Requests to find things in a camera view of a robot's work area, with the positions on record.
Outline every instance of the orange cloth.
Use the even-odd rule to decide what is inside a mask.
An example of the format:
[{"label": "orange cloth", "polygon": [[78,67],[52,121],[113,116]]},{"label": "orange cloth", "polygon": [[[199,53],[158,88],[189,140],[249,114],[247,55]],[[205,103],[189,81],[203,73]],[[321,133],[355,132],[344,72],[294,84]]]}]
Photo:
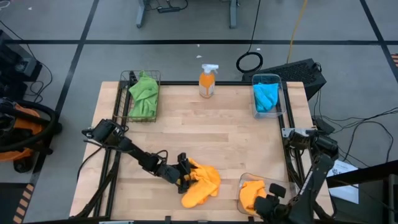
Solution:
[{"label": "orange cloth", "polygon": [[243,183],[242,189],[239,192],[239,200],[245,211],[251,215],[257,215],[254,211],[254,201],[256,197],[266,197],[266,185],[263,180],[246,181]]},{"label": "orange cloth", "polygon": [[191,169],[190,178],[196,180],[190,186],[187,193],[182,197],[181,203],[185,208],[192,208],[206,202],[208,196],[217,196],[220,187],[221,178],[218,171],[212,166],[199,165],[192,158],[189,162],[194,165]]}]

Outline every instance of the yellow cable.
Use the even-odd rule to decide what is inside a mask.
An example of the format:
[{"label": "yellow cable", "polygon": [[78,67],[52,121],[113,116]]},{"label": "yellow cable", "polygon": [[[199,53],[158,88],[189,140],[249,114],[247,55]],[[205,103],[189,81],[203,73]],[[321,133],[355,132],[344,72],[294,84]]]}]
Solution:
[{"label": "yellow cable", "polygon": [[305,8],[306,8],[306,6],[307,6],[307,2],[308,2],[308,0],[304,0],[303,7],[301,8],[300,15],[298,16],[296,25],[295,25],[295,27],[294,27],[293,34],[292,34],[292,38],[291,38],[291,40],[290,40],[289,54],[287,55],[286,63],[289,63],[289,61],[290,61],[290,56],[292,55],[292,47],[293,47],[294,34],[296,33],[296,29],[297,29],[297,27],[298,27],[299,24],[300,24],[301,18],[303,17],[304,10],[305,10]]}]

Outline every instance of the orange spray bottle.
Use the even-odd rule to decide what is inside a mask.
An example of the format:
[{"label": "orange spray bottle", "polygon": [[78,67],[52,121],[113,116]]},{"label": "orange spray bottle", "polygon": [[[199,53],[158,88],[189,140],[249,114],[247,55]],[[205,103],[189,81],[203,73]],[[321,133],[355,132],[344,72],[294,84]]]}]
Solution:
[{"label": "orange spray bottle", "polygon": [[213,70],[217,73],[218,65],[203,64],[201,65],[203,72],[199,78],[199,94],[204,98],[210,98],[213,96],[216,78]]}]

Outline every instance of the green cloth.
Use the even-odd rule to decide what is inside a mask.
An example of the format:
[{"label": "green cloth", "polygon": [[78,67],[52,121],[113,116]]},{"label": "green cloth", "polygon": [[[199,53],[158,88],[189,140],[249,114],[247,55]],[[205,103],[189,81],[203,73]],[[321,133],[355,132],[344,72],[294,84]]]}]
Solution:
[{"label": "green cloth", "polygon": [[139,73],[140,79],[130,87],[129,92],[134,99],[134,108],[130,111],[130,117],[151,117],[156,115],[157,95],[159,87],[156,80],[148,76],[144,71]]}]

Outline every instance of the transparent container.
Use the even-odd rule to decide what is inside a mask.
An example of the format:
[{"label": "transparent container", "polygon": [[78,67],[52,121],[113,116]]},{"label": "transparent container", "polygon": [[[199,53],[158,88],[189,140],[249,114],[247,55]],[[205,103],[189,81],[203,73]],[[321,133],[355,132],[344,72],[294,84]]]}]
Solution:
[{"label": "transparent container", "polygon": [[248,215],[252,215],[250,213],[248,213],[242,206],[241,201],[239,199],[239,193],[242,189],[243,183],[245,183],[246,181],[254,181],[254,180],[263,180],[265,185],[266,185],[266,194],[271,194],[272,193],[269,192],[269,186],[271,184],[277,184],[279,186],[282,186],[286,189],[286,194],[284,198],[279,198],[281,204],[283,205],[287,205],[287,203],[289,202],[289,200],[291,198],[293,198],[294,196],[296,196],[299,192],[299,189],[297,188],[297,186],[292,183],[292,182],[284,182],[284,181],[279,181],[279,180],[274,180],[274,179],[268,179],[265,177],[260,177],[260,176],[256,176],[250,173],[244,173],[241,176],[241,179],[239,180],[239,188],[238,188],[238,210],[243,213],[243,214],[248,214]]},{"label": "transparent container", "polygon": [[252,85],[256,85],[259,83],[262,84],[275,84],[278,83],[278,102],[276,106],[274,106],[271,110],[267,112],[258,112],[256,108],[256,98],[254,97],[254,88],[252,87],[252,111],[253,116],[256,119],[261,118],[277,118],[279,115],[282,115],[286,112],[286,102],[285,95],[282,89],[282,82],[280,77],[275,74],[256,74],[252,77]]}]

